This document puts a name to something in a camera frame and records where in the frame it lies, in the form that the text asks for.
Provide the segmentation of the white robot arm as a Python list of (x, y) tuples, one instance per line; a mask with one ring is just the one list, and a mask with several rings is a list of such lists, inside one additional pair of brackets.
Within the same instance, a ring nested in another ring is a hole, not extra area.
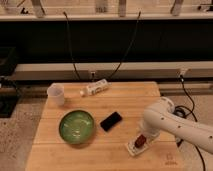
[(174, 109), (174, 103), (167, 97), (147, 106), (140, 121), (141, 134), (155, 139), (163, 130), (213, 154), (213, 126), (175, 116)]

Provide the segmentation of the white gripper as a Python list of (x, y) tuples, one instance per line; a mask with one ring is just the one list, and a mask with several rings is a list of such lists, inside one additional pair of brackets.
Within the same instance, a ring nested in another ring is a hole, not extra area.
[(146, 142), (153, 141), (155, 138), (159, 136), (159, 134), (160, 134), (160, 131), (157, 128), (154, 128), (153, 126), (151, 126), (146, 121), (142, 120), (139, 123), (139, 136), (143, 135), (146, 138)]

